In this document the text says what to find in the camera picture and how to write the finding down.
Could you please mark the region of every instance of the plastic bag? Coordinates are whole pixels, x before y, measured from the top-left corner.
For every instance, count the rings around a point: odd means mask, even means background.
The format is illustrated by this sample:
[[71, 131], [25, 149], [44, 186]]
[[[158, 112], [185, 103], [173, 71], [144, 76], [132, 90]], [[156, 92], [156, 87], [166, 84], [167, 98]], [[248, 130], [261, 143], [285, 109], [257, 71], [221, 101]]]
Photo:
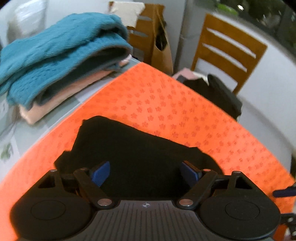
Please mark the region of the plastic bag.
[[33, 36], [45, 28], [47, 0], [21, 0], [8, 21], [8, 43]]

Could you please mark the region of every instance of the black circular disc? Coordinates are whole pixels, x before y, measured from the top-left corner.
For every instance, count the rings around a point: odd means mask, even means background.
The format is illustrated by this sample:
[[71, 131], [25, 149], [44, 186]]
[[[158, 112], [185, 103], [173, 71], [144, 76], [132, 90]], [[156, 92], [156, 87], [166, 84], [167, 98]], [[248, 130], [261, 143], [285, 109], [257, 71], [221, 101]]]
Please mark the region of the black circular disc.
[[91, 206], [74, 194], [66, 197], [23, 196], [11, 210], [11, 223], [28, 240], [61, 240], [81, 231], [92, 217]]
[[222, 237], [255, 240], [275, 232], [280, 212], [268, 197], [216, 196], [202, 203], [200, 218], [206, 227]]

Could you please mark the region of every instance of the black garment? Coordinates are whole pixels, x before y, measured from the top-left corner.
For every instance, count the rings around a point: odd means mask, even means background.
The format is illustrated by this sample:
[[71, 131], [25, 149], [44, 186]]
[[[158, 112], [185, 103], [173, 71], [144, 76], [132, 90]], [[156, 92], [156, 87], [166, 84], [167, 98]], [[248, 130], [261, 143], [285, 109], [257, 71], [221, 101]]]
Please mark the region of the black garment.
[[188, 80], [184, 76], [179, 76], [177, 80], [237, 119], [242, 114], [240, 100], [216, 76], [209, 74], [207, 79], [209, 85], [203, 79]]
[[83, 121], [70, 152], [55, 166], [61, 173], [92, 168], [109, 161], [110, 176], [101, 189], [112, 198], [176, 199], [189, 190], [181, 177], [181, 162], [222, 173], [216, 162], [198, 148], [189, 148], [133, 127], [95, 116]]

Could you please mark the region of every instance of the metal screw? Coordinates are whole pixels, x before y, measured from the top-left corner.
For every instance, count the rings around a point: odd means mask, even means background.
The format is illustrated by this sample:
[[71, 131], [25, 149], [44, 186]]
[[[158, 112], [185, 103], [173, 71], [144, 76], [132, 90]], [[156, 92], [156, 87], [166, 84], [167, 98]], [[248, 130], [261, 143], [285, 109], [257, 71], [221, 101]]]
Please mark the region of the metal screw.
[[110, 200], [110, 199], [108, 199], [108, 198], [102, 198], [102, 199], [100, 199], [99, 201], [98, 201], [98, 204], [100, 205], [100, 206], [109, 206], [109, 205], [111, 205], [112, 204], [112, 200]]
[[180, 204], [181, 206], [184, 206], [184, 207], [189, 207], [189, 206], [191, 206], [191, 205], [193, 204], [193, 201], [190, 200], [190, 199], [181, 199], [181, 200], [179, 201], [179, 204]]

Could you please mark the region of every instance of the patterned tablecloth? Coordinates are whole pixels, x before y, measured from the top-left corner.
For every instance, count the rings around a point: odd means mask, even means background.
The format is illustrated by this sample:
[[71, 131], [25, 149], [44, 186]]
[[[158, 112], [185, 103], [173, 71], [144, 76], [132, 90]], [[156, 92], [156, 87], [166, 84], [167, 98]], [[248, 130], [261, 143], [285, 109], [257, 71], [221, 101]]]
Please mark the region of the patterned tablecloth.
[[[33, 145], [0, 184], [0, 240], [16, 235], [9, 221], [12, 205], [70, 150], [84, 119], [102, 115], [141, 131], [198, 147], [225, 174], [244, 172], [267, 195], [293, 184], [278, 160], [247, 130], [173, 78], [140, 63], [111, 81]], [[294, 198], [275, 200], [290, 212]]]

